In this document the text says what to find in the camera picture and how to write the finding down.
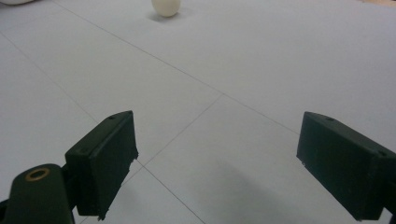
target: white egg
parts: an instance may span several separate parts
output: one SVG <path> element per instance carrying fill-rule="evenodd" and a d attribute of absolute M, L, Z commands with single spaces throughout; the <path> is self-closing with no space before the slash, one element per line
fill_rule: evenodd
<path fill-rule="evenodd" d="M 180 8 L 180 0 L 151 0 L 151 3 L 155 11 L 163 17 L 174 16 Z"/>

